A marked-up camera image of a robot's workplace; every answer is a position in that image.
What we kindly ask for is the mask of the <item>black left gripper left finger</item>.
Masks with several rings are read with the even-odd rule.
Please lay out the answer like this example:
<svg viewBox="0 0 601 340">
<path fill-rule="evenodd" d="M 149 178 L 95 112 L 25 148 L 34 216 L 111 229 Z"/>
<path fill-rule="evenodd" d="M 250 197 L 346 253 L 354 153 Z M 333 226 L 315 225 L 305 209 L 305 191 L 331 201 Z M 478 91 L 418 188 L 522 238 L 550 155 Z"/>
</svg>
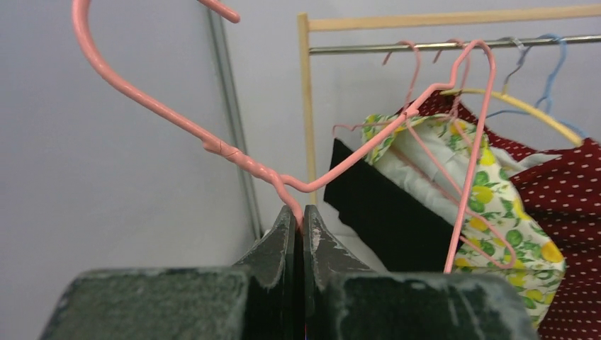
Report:
<svg viewBox="0 0 601 340">
<path fill-rule="evenodd" d="M 272 228 L 232 267 L 248 270 L 262 289 L 275 288 L 286 275 L 288 255 L 294 253 L 295 235 L 296 219 L 285 205 Z"/>
</svg>

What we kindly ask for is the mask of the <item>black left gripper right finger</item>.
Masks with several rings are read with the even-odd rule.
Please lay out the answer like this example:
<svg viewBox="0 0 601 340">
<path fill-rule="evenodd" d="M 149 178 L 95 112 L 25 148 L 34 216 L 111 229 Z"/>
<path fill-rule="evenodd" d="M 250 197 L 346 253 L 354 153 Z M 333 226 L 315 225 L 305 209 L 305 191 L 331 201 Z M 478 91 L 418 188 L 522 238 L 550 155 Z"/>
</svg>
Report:
<svg viewBox="0 0 601 340">
<path fill-rule="evenodd" d="M 334 274 L 372 271 L 328 230 L 315 205 L 304 210 L 303 261 L 307 291 L 323 291 Z"/>
</svg>

